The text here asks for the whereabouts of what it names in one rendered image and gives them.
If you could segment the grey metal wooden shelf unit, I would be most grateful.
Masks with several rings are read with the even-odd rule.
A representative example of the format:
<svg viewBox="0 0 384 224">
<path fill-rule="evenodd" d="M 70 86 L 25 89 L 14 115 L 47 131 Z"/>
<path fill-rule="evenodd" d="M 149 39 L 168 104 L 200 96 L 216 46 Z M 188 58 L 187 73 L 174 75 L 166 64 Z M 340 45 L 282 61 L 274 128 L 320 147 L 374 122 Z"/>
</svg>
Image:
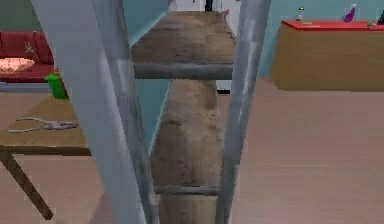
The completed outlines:
<svg viewBox="0 0 384 224">
<path fill-rule="evenodd" d="M 229 224 L 271 0 L 241 0 L 238 33 L 222 14 L 171 11 L 135 44 L 123 0 L 31 0 L 118 224 L 160 224 L 136 82 L 229 80 L 215 224 Z"/>
</svg>

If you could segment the green cup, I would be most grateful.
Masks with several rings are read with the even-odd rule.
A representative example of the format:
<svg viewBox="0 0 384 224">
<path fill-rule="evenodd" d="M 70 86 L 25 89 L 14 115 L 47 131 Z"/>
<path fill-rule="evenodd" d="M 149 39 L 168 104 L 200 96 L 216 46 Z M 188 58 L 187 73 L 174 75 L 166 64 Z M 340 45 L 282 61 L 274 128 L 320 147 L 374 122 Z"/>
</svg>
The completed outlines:
<svg viewBox="0 0 384 224">
<path fill-rule="evenodd" d="M 61 77 L 51 73 L 45 77 L 55 99 L 67 99 L 68 94 Z"/>
</svg>

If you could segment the grey pliers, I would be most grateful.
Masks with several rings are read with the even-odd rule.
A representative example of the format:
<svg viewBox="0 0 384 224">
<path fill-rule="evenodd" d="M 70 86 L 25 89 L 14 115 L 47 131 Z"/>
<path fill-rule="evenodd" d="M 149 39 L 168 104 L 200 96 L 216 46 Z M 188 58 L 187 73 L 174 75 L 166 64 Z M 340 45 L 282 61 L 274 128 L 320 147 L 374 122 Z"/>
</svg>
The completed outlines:
<svg viewBox="0 0 384 224">
<path fill-rule="evenodd" d="M 32 132 L 36 130 L 67 130 L 67 129 L 74 129 L 79 126 L 78 123 L 72 122 L 72 121 L 63 121 L 63 120 L 44 120 L 42 118 L 36 118 L 36 117 L 24 117 L 19 118 L 19 121 L 37 121 L 41 123 L 41 126 L 38 127 L 32 127 L 27 129 L 7 129 L 8 133 L 27 133 Z"/>
</svg>

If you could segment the wooden counter with red top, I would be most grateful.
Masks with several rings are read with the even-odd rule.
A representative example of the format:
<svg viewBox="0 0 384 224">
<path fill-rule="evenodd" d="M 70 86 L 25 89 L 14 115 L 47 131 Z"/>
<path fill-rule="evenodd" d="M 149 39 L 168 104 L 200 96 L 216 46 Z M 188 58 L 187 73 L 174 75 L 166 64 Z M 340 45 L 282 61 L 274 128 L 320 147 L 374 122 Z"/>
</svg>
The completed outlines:
<svg viewBox="0 0 384 224">
<path fill-rule="evenodd" d="M 270 78 L 287 91 L 384 91 L 384 25 L 283 21 Z"/>
</svg>

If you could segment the brown wooden table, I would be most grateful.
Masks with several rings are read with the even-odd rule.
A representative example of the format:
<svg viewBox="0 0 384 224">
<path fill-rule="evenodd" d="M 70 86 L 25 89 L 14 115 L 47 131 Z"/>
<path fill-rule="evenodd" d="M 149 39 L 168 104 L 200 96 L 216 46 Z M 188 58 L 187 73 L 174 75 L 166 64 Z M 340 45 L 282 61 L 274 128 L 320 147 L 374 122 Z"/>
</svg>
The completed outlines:
<svg viewBox="0 0 384 224">
<path fill-rule="evenodd" d="M 73 106 L 69 99 L 55 99 L 47 96 L 29 111 L 18 117 L 7 128 L 0 131 L 0 161 L 24 191 L 31 203 L 45 220 L 51 220 L 54 213 L 35 188 L 30 178 L 14 156 L 90 156 L 91 152 L 83 137 L 80 125 L 67 130 L 36 130 L 27 133 L 8 133 L 7 129 L 27 129 L 41 126 L 37 121 L 19 121 L 19 118 L 36 117 L 44 120 L 76 122 Z"/>
</svg>

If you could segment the red sofa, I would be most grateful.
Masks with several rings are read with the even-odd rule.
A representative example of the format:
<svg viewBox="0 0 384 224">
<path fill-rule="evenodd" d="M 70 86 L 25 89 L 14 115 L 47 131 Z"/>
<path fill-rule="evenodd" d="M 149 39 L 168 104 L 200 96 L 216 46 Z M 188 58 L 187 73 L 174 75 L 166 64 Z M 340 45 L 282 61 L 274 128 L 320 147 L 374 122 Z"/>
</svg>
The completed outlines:
<svg viewBox="0 0 384 224">
<path fill-rule="evenodd" d="M 0 82 L 45 83 L 45 77 L 57 70 L 53 54 L 43 32 L 1 31 L 0 59 L 31 59 L 34 64 L 23 71 L 0 71 Z"/>
</svg>

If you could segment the pink patterned pillow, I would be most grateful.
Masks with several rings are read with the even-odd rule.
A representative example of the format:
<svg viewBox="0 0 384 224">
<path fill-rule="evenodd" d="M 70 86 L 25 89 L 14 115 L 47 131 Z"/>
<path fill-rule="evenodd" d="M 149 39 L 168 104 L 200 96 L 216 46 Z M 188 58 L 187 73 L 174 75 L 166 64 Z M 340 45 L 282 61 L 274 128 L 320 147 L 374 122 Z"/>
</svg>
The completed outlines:
<svg viewBox="0 0 384 224">
<path fill-rule="evenodd" d="M 0 73 L 14 74 L 28 71 L 35 64 L 32 59 L 27 58 L 4 58 L 0 59 Z"/>
</svg>

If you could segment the purple spray bottle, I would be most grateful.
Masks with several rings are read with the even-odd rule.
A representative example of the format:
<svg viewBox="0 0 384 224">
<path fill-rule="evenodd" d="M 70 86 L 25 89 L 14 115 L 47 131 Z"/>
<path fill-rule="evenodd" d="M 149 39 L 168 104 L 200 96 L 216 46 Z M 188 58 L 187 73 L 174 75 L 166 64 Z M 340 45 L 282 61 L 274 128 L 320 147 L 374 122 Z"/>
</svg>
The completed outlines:
<svg viewBox="0 0 384 224">
<path fill-rule="evenodd" d="M 351 5 L 350 11 L 344 16 L 344 22 L 345 23 L 350 23 L 353 21 L 354 16 L 355 16 L 355 12 L 356 12 L 356 7 L 357 7 L 356 3 Z"/>
</svg>

